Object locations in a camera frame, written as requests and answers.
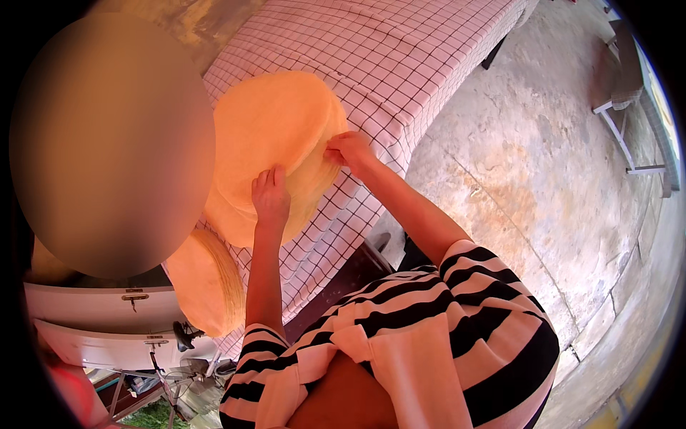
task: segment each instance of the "checkered tablecloth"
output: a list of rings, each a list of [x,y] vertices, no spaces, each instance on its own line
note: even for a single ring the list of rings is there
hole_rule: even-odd
[[[268,0],[238,30],[204,82],[215,106],[230,86],[252,76],[312,72],[341,99],[349,128],[367,132],[377,156],[404,177],[438,111],[537,3]],[[383,210],[344,168],[303,232],[279,254],[284,323],[324,288]],[[198,227],[213,230],[205,219]],[[251,249],[227,246],[247,284]],[[239,355],[243,331],[217,340],[226,357]]]

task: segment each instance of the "black pants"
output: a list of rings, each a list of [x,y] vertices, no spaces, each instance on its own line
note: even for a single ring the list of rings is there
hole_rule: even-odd
[[[398,271],[409,271],[423,265],[434,265],[428,256],[424,254],[419,247],[412,241],[407,233],[405,233],[405,257],[398,266]]]

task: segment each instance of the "person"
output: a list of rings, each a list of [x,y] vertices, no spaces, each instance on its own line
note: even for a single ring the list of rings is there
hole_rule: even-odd
[[[246,330],[220,404],[236,428],[529,428],[552,387],[558,339],[489,250],[345,132],[324,154],[400,222],[427,262],[342,297],[294,343],[281,320],[281,166],[252,182],[257,211]]]

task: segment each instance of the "hand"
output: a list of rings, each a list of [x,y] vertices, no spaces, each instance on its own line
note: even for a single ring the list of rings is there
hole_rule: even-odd
[[[283,166],[276,164],[252,180],[252,203],[257,212],[257,224],[283,234],[291,207]]]
[[[354,176],[361,178],[360,174],[374,163],[380,163],[369,146],[371,140],[360,131],[346,131],[333,136],[327,142],[327,150],[324,156],[338,165],[350,167]]]

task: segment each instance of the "forearm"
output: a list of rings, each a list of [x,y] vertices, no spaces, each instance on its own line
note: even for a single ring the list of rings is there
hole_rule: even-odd
[[[246,327],[261,323],[285,338],[281,320],[281,280],[279,278],[278,228],[257,223],[246,298]]]
[[[454,242],[471,240],[443,210],[381,161],[370,160],[358,176],[436,266]]]

